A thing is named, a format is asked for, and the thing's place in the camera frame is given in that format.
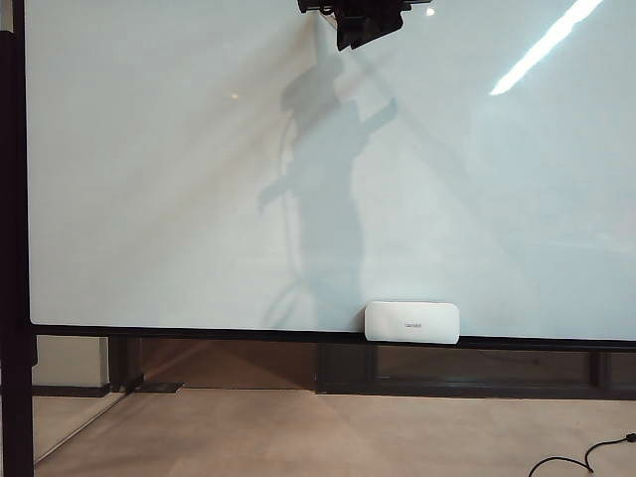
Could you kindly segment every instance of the black frame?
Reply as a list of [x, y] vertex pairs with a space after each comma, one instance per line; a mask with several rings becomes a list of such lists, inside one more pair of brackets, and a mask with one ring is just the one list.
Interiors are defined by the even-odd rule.
[[[33, 416], [31, 368], [35, 364], [37, 335], [127, 336], [196, 338], [216, 340], [291, 341], [306, 343], [368, 345], [361, 333], [296, 331], [194, 330], [160, 328], [100, 328], [86, 326], [34, 325], [29, 318], [29, 258], [27, 210], [27, 141], [25, 76], [25, 2], [12, 0], [14, 33], [3, 32], [0, 48], [3, 72], [0, 94], [7, 96], [2, 114], [0, 152], [7, 191], [2, 201], [2, 250], [6, 258], [0, 271], [5, 291], [5, 316], [0, 333], [2, 352], [2, 427], [4, 474], [6, 477], [33, 476]], [[462, 337], [457, 348], [493, 350], [559, 350], [634, 352], [636, 341], [549, 340], [524, 338]]]
[[[476, 347], [474, 349], [483, 350], [484, 348]], [[318, 353], [316, 386], [318, 393], [335, 395], [636, 400], [636, 386], [616, 386], [612, 383], [611, 353], [577, 351], [587, 352], [588, 355], [588, 376], [585, 383], [503, 384], [487, 380], [448, 383], [419, 379], [383, 378], [379, 376], [377, 367], [378, 346], [356, 347], [324, 344], [320, 346]]]

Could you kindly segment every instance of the whiteboard frame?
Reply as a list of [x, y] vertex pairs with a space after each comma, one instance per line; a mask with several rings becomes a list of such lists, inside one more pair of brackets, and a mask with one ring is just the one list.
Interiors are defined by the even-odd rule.
[[[18, 102], [17, 141], [19, 175], [13, 185], [21, 190], [18, 205], [20, 216], [17, 233], [22, 239], [21, 253], [16, 257], [20, 269], [20, 277], [26, 287], [23, 304], [28, 328], [35, 335], [58, 336], [129, 336], [142, 338], [189, 338], [209, 340], [252, 340], [278, 342], [305, 342], [330, 344], [371, 344], [392, 346], [436, 346], [462, 349], [492, 350], [542, 350], [542, 351], [608, 351], [636, 352], [636, 341], [622, 340], [564, 340], [550, 338], [511, 338], [511, 337], [479, 337], [462, 336], [457, 345], [428, 345], [410, 343], [369, 342], [363, 333], [349, 332], [315, 332], [315, 331], [258, 331], [230, 329], [186, 329], [186, 328], [152, 328], [152, 327], [96, 327], [83, 325], [41, 325], [33, 324], [29, 318], [29, 231], [28, 231], [28, 178], [27, 178], [27, 101], [26, 101], [26, 51], [25, 51], [25, 0], [12, 0], [14, 33], [17, 41], [17, 75]], [[290, 0], [290, 8], [295, 8]]]

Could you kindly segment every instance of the wall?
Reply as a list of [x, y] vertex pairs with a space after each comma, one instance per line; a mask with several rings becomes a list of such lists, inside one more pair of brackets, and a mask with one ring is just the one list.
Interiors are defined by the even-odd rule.
[[11, 0], [0, 0], [0, 30], [13, 30]]
[[108, 383], [106, 338], [38, 337], [35, 386], [101, 387]]

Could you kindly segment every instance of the whiteboard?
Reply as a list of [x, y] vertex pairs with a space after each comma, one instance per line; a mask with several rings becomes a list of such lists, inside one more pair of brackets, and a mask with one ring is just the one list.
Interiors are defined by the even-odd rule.
[[636, 4], [491, 94], [573, 2], [437, 1], [339, 54], [293, 0], [28, 0], [32, 321], [357, 332], [416, 300], [636, 340]]

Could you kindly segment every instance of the baseboard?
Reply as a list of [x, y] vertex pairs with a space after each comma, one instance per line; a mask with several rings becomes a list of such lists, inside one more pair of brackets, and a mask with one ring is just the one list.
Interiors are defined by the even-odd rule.
[[33, 386], [31, 394], [56, 398], [103, 398], [110, 393], [110, 384], [98, 387], [82, 386]]

